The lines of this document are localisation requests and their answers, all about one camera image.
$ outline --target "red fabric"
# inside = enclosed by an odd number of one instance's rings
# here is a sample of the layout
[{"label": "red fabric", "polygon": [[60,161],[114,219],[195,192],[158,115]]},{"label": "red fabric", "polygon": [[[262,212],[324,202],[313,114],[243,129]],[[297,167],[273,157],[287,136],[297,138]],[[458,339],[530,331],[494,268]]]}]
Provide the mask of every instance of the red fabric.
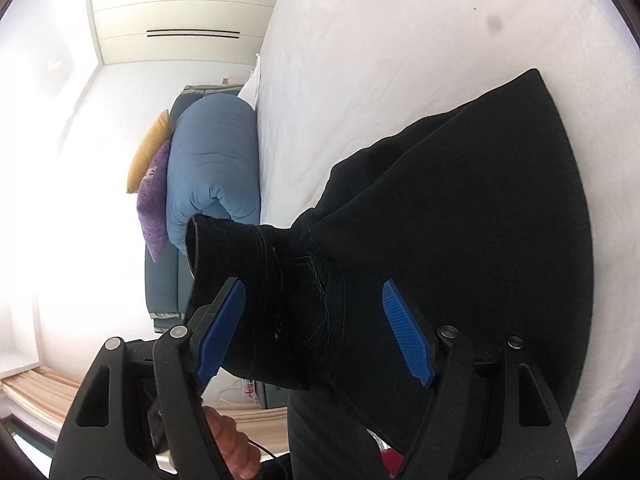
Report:
[{"label": "red fabric", "polygon": [[382,452],[382,462],[384,463],[386,470],[392,475],[398,474],[398,469],[400,469],[400,466],[402,465],[402,460],[404,460],[404,457],[393,449],[385,449]]}]

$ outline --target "dark gray pants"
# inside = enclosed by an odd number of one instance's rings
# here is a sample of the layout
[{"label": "dark gray pants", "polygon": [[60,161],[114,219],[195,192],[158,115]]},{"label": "dark gray pants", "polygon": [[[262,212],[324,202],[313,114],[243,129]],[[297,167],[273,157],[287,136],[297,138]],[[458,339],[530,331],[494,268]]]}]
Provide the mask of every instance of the dark gray pants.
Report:
[{"label": "dark gray pants", "polygon": [[388,480],[375,439],[335,394],[291,391],[287,420],[294,480]]}]

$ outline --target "black cable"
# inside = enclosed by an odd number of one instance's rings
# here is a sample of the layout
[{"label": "black cable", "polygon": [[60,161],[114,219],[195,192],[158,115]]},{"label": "black cable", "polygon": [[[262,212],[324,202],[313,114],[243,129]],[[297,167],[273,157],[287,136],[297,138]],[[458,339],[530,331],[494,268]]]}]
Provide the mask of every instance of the black cable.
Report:
[{"label": "black cable", "polygon": [[262,451],[264,451],[267,455],[269,455],[271,458],[273,458],[276,463],[280,466],[280,468],[282,468],[282,470],[284,471],[284,478],[285,480],[289,480],[289,473],[287,472],[287,468],[285,468],[282,465],[282,462],[280,461],[280,459],[275,456],[271,451],[269,451],[268,449],[266,449],[265,447],[261,446],[260,444],[254,442],[253,440],[249,439],[249,444],[252,444],[253,446],[257,447],[258,449],[261,449]]}]

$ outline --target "blue gripper pad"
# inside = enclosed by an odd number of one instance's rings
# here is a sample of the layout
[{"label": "blue gripper pad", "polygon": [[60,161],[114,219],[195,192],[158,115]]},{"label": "blue gripper pad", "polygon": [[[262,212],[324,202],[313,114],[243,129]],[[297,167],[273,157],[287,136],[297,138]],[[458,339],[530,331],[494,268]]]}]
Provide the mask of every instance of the blue gripper pad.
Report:
[{"label": "blue gripper pad", "polygon": [[411,375],[429,386],[434,374],[427,339],[391,280],[382,287],[382,307]]},{"label": "blue gripper pad", "polygon": [[231,339],[238,328],[245,303],[244,283],[237,280],[226,295],[225,301],[220,305],[216,317],[200,343],[195,374],[200,386],[206,386],[211,378],[218,374]]}]

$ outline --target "black skirt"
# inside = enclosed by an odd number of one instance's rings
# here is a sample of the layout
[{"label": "black skirt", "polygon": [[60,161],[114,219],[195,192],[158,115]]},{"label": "black skirt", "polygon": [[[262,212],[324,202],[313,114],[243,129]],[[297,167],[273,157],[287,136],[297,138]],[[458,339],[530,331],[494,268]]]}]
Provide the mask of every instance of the black skirt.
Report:
[{"label": "black skirt", "polygon": [[473,340],[524,339],[568,414],[590,334],[591,231],[536,70],[340,162],[290,229],[198,216],[187,246],[192,310],[228,276],[247,285],[226,370],[330,389],[399,452],[432,392],[386,320],[389,279],[437,324]]}]

